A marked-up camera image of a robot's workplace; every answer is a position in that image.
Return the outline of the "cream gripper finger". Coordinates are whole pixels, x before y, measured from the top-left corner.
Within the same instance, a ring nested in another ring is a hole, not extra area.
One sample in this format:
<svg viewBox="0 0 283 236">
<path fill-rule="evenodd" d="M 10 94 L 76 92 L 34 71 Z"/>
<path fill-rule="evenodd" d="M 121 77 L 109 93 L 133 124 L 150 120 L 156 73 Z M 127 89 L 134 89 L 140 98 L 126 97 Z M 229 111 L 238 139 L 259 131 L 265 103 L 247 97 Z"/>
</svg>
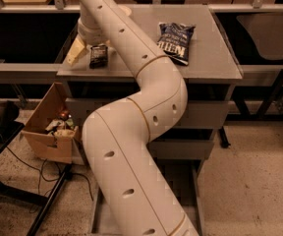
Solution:
<svg viewBox="0 0 283 236">
<path fill-rule="evenodd" d="M 67 53 L 66 62 L 73 66 L 85 54 L 85 51 L 85 41 L 79 35 L 77 35 Z"/>
</svg>

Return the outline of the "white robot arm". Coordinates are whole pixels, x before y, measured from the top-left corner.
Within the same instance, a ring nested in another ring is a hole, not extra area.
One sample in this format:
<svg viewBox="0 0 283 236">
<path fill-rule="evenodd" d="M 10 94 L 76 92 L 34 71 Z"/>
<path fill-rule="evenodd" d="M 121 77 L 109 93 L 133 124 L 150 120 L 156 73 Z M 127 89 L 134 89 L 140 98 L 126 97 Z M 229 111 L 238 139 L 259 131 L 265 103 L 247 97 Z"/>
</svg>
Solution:
<svg viewBox="0 0 283 236">
<path fill-rule="evenodd" d="M 79 0 L 140 90 L 92 112 L 85 155 L 123 236 L 198 236 L 147 145 L 185 112 L 188 94 L 174 63 L 113 0 Z"/>
</svg>

